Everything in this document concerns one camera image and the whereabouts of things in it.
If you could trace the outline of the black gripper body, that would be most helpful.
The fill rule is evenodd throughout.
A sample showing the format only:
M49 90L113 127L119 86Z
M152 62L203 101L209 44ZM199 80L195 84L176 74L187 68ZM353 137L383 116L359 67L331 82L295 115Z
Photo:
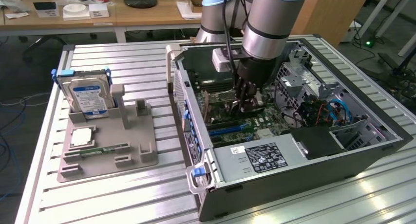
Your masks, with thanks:
M241 59L236 68L235 86L251 82L256 87L263 87L272 76L275 68L276 59Z

